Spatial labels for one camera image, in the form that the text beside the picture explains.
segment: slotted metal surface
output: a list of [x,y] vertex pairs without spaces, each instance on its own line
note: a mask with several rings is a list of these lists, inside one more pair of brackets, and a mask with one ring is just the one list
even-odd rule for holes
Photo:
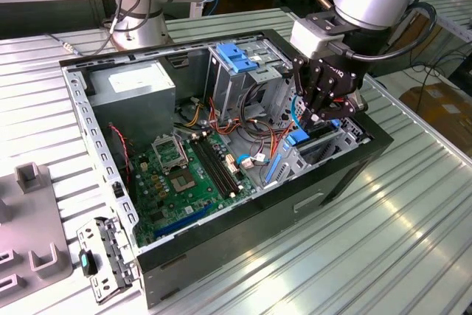
[[437,23],[461,38],[472,41],[471,18],[472,0],[421,0],[434,6],[437,12]]
[[[293,20],[264,10],[168,26],[177,41],[262,28],[288,39]],[[60,37],[90,53],[105,34]],[[58,68],[67,57],[43,36],[0,42],[0,173],[49,165],[75,264],[70,278],[2,313],[460,314],[472,300],[472,162],[366,80],[368,113],[395,141],[342,197],[149,311],[136,287],[99,307],[75,230],[108,210]]]

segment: cardboard box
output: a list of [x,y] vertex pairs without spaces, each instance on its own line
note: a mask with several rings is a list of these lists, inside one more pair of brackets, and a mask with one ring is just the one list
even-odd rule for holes
[[[400,101],[413,111],[420,87],[401,95]],[[444,83],[425,86],[418,114],[460,150],[472,156],[472,100]]]

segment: green motherboard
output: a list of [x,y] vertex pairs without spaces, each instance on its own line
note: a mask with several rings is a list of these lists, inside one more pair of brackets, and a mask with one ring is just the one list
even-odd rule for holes
[[[212,134],[206,140],[216,156],[224,160],[228,151],[221,138]],[[247,176],[242,172],[230,173],[225,165],[240,190],[235,195],[231,194],[231,197],[222,195],[215,184],[218,182],[212,180],[211,174],[206,171],[192,148],[192,143],[182,142],[181,146],[188,158],[188,165],[167,174],[162,172],[159,159],[152,148],[131,159],[135,167],[136,182],[133,204],[139,216],[134,234],[140,247],[255,193]],[[168,143],[159,153],[161,161],[173,159],[178,155]]]

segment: blue expansion slot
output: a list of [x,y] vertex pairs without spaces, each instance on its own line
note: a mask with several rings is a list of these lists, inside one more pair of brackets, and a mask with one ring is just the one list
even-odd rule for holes
[[198,219],[202,218],[208,211],[208,209],[212,206],[212,204],[208,204],[202,210],[199,210],[191,215],[188,215],[185,218],[182,218],[180,221],[176,221],[172,224],[169,224],[161,229],[157,229],[154,231],[154,237],[159,238],[162,235],[170,234],[171,232],[175,232],[176,230],[197,221]]
[[265,177],[265,182],[268,183],[270,180],[271,180],[271,177],[272,175],[274,175],[274,171],[275,171],[275,168],[277,167],[277,165],[279,164],[280,160],[281,160],[282,156],[280,154],[277,154],[275,160],[274,160],[274,163],[272,164],[271,166],[271,169],[269,170],[267,176]]

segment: ram slot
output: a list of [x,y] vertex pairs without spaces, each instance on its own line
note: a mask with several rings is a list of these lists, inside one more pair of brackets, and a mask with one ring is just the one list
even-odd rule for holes
[[226,169],[223,162],[221,162],[218,155],[213,150],[212,146],[207,141],[204,141],[202,148],[205,150],[206,154],[210,159],[215,160],[214,164],[216,165],[218,172],[222,175],[223,179],[225,180],[226,184],[228,184],[228,187],[231,189],[231,191],[234,193],[239,193],[239,189],[237,188],[235,180],[233,180],[231,174]]
[[224,198],[228,198],[231,192],[239,192],[236,183],[231,176],[229,176],[229,173],[221,164],[216,153],[208,145],[208,142],[194,142],[192,146],[200,163]]

